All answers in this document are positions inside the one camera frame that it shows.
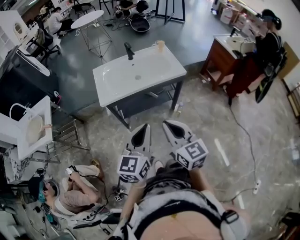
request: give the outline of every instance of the white cube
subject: white cube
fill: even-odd
[[[176,161],[188,170],[201,167],[208,154],[208,150],[202,141],[198,139],[176,150]]]
[[[145,156],[122,155],[118,163],[118,175],[128,182],[139,182],[146,178],[150,161]]]

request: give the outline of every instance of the gray floor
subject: gray floor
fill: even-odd
[[[172,11],[172,1],[169,1],[169,12]],[[155,9],[156,1],[149,0],[150,9]],[[93,2],[99,9],[97,0]],[[159,13],[164,13],[165,1],[160,1]],[[173,52],[183,66],[201,62],[206,59],[210,50],[213,35],[225,34],[230,28],[223,25],[210,12],[211,2],[208,0],[186,0],[185,24],[170,21],[164,25],[162,18],[152,18],[151,29],[145,34],[138,34],[130,27],[115,30],[105,27],[112,37],[112,45],[104,59],[111,61],[126,54],[124,42],[132,45],[132,50],[137,51],[150,47],[156,40],[165,41],[168,48]],[[110,19],[107,10],[99,20]],[[182,18],[181,1],[175,1],[175,17]],[[89,28],[92,40],[100,36],[93,26]],[[81,35],[75,37],[76,32],[68,33],[62,39],[55,42],[61,47],[61,55],[54,54],[49,67],[60,78],[60,94],[62,95],[61,106],[70,112],[75,112],[91,103],[97,102],[97,92],[92,70],[102,64],[100,58],[89,52]]]
[[[238,121],[249,131],[256,158],[256,175],[262,181],[257,195],[252,190],[241,194],[246,210],[252,217],[252,230],[249,240],[268,239],[272,228],[287,209],[298,211],[300,197],[300,169],[292,162],[290,139],[295,138],[299,144],[299,126],[286,97],[286,91],[280,81],[275,81],[265,99],[257,104],[254,93],[246,93],[234,100],[232,110]],[[164,119],[175,119],[188,124],[192,131],[202,138],[209,155],[203,171],[215,190],[219,200],[228,200],[237,192],[254,187],[254,163],[250,155],[249,139],[245,132],[235,123],[227,105],[224,92],[211,91],[209,83],[200,79],[186,80],[180,95],[183,103],[181,114],[169,113],[170,102],[142,112],[130,119],[132,128],[145,122],[152,129],[152,152],[156,159],[166,162],[171,148],[163,131]],[[128,130],[105,110],[91,117],[80,129],[81,137],[86,133],[84,143],[91,147],[90,152],[72,150],[60,157],[59,165],[49,164],[47,172],[56,180],[65,176],[65,169],[71,164],[89,164],[92,158],[101,161],[105,171],[107,193],[117,183],[116,164],[124,148]],[[227,155],[230,165],[225,162],[218,151],[215,140],[218,139]],[[32,211],[36,203],[27,205],[27,215],[37,229],[45,229],[41,222],[42,213]],[[110,206],[117,207],[112,198]],[[43,239],[30,226],[24,210],[20,207],[17,216],[21,224],[34,239]],[[48,226],[48,234],[54,232]],[[79,240],[106,239],[107,236],[99,226],[72,231]]]

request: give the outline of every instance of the buckle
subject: buckle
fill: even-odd
[[[223,213],[221,220],[231,224],[239,219],[239,215],[233,210],[227,210]]]

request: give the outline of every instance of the marble floor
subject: marble floor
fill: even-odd
[[[211,91],[210,83],[203,83],[198,78],[187,79],[184,83],[180,102],[183,103],[181,114],[171,114],[170,104],[152,108],[130,119],[132,129],[147,122],[152,130],[152,152],[156,159],[167,161],[171,148],[163,131],[162,121],[172,118],[190,126],[192,131],[202,138],[209,155],[203,170],[215,190],[219,200],[233,198],[237,192],[254,187],[254,162],[250,153],[249,138],[236,124],[227,105],[226,94],[222,90]],[[233,101],[232,111],[238,122],[250,133],[256,160],[256,177],[262,181],[257,195],[252,190],[241,194],[244,205],[252,217],[252,230],[249,240],[268,239],[271,229],[284,212],[292,208],[298,210],[300,197],[300,169],[292,161],[290,140],[298,139],[299,126],[286,97],[286,90],[281,81],[276,80],[265,99],[257,104],[254,93],[243,93]],[[104,109],[87,120],[80,129],[84,144],[90,152],[72,150],[60,157],[60,164],[49,164],[47,172],[56,180],[65,175],[65,169],[71,164],[87,165],[92,158],[99,159],[105,172],[107,194],[111,186],[117,183],[116,164],[124,148],[128,130]],[[226,166],[220,151],[216,147],[220,142],[230,165]],[[110,206],[118,207],[110,199]],[[42,213],[33,211],[36,203],[27,205],[27,216],[37,229],[45,229],[41,222]],[[36,232],[25,216],[22,207],[18,210],[18,220],[30,235],[43,239]],[[79,240],[106,239],[99,226],[72,230]],[[55,233],[47,223],[50,238]]]

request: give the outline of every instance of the power strip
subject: power strip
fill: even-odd
[[[254,190],[253,190],[253,194],[255,194],[255,195],[257,194],[258,189],[259,189],[259,187],[261,186],[261,184],[262,184],[262,181],[257,180],[257,183],[256,183],[255,188],[254,188]]]

